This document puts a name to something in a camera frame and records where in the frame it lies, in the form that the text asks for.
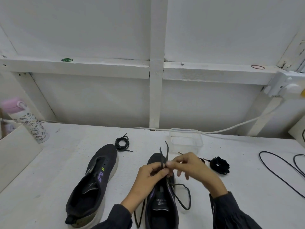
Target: shoe without laces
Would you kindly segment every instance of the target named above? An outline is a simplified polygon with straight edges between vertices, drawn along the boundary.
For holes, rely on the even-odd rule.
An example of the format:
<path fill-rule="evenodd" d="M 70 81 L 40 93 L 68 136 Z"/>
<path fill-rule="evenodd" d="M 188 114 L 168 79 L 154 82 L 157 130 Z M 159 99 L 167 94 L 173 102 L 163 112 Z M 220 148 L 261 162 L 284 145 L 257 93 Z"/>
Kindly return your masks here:
<path fill-rule="evenodd" d="M 107 183 L 116 172 L 118 161 L 113 144 L 107 144 L 95 153 L 85 176 L 74 188 L 67 202 L 66 224 L 86 229 L 99 223 L 105 207 Z"/>
<path fill-rule="evenodd" d="M 148 160 L 147 164 L 154 162 L 161 162 L 162 164 L 167 161 L 167 158 L 162 155 L 160 148 L 160 153 L 153 154 Z M 146 211 L 145 211 L 145 225 L 146 229 L 178 229 L 179 216 L 178 210 L 175 202 L 175 197 L 181 204 L 181 206 L 189 210 L 191 207 L 191 195 L 189 189 L 183 185 L 189 192 L 189 207 L 186 208 L 175 194 L 174 186 L 182 185 L 175 184 L 175 177 L 170 176 L 169 178 L 164 177 L 154 186 L 151 193 L 147 197 Z M 140 227 L 143 210 L 144 210 L 145 200 L 143 202 L 142 212 L 140 222 L 137 222 L 135 215 L 135 223 L 137 227 Z"/>

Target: black shirt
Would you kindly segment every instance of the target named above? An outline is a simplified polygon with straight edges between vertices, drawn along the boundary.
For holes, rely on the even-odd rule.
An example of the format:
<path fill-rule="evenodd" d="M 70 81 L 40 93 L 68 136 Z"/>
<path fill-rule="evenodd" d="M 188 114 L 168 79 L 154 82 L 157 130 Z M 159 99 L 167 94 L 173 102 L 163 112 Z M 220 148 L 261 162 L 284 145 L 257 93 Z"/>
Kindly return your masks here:
<path fill-rule="evenodd" d="M 217 198 L 212 198 L 210 195 L 210 201 L 214 229 L 262 229 L 249 215 L 239 209 L 231 192 Z M 115 204 L 108 219 L 92 229 L 130 229 L 131 227 L 130 212 L 122 205 Z"/>

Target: sleeve cuff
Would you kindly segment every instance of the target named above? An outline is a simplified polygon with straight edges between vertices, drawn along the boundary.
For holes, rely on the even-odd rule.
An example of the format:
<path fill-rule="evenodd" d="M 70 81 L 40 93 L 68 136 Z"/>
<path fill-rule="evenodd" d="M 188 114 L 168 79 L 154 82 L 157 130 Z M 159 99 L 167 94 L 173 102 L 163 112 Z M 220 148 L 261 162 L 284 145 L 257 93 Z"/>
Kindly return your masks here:
<path fill-rule="evenodd" d="M 216 208 L 216 211 L 221 212 L 222 214 L 227 215 L 240 211 L 239 206 L 231 192 L 217 198 L 212 198 L 210 194 L 210 200 Z"/>
<path fill-rule="evenodd" d="M 108 220 L 114 222 L 118 228 L 131 228 L 132 215 L 121 204 L 115 204 L 109 213 Z"/>

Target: table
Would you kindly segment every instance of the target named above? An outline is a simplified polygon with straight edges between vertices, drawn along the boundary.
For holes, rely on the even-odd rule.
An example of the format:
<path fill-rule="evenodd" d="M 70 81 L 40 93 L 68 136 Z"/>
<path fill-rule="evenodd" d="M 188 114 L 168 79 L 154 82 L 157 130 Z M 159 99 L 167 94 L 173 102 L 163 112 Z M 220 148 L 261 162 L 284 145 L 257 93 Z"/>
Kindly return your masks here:
<path fill-rule="evenodd" d="M 139 167 L 150 156 L 166 151 L 168 132 L 143 129 L 99 127 L 44 123 L 50 138 L 42 143 L 42 152 L 0 193 L 0 225 L 2 229 L 67 229 L 65 206 L 67 200 L 86 172 L 95 152 L 107 143 L 128 133 L 130 150 L 119 152 L 119 165 L 108 183 L 105 210 L 101 221 L 107 219 L 112 206 L 128 194 Z M 259 161 L 262 150 L 276 153 L 292 163 L 294 154 L 305 153 L 295 140 L 256 138 L 232 135 L 202 135 L 204 146 L 198 156 L 227 160 L 230 173 L 222 176 L 239 207 L 262 228 L 304 228 L 305 200 L 269 172 Z M 279 158 L 263 154 L 265 163 L 305 194 L 305 181 Z M 305 158 L 298 157 L 305 170 Z M 212 228 L 212 212 L 208 191 L 194 179 L 176 177 L 177 183 L 189 187 L 192 207 L 185 211 L 176 201 L 179 228 Z M 187 191 L 177 186 L 177 195 L 188 205 Z"/>

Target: white bottle with cartoon print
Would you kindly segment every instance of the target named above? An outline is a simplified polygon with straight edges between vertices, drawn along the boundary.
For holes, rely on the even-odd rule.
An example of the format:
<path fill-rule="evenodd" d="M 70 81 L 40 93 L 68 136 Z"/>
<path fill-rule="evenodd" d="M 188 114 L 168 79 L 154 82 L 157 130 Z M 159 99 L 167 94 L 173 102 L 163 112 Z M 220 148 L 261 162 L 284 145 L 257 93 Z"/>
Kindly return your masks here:
<path fill-rule="evenodd" d="M 49 134 L 21 98 L 5 100 L 1 103 L 1 108 L 15 122 L 23 124 L 38 143 L 45 142 L 49 138 Z"/>

